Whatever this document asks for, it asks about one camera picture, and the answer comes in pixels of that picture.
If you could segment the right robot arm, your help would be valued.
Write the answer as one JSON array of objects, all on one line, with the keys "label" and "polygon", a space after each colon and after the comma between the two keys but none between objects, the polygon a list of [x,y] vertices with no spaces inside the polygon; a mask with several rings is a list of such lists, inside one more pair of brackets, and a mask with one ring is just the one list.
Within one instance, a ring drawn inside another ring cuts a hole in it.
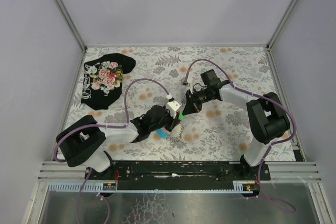
[{"label": "right robot arm", "polygon": [[183,115],[198,113],[204,103],[218,100],[231,103],[247,111],[249,127],[253,135],[250,147],[241,163],[256,167],[265,158],[271,143],[290,129],[290,122],[278,96],[269,92],[262,97],[232,87],[229,80],[221,81],[215,71],[201,74],[204,86],[200,90],[190,87],[186,93]]}]

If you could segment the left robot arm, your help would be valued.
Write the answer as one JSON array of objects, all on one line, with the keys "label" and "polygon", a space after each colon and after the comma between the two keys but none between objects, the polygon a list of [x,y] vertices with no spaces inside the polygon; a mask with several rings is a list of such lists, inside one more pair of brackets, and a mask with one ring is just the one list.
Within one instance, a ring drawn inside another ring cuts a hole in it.
[{"label": "left robot arm", "polygon": [[154,105],[127,124],[99,124],[92,115],[84,116],[56,137],[56,151],[62,157],[55,156],[55,160],[69,167],[85,165],[102,173],[113,163],[103,147],[106,142],[138,143],[162,129],[165,129],[163,133],[173,133],[179,129],[180,107],[176,101]]}]

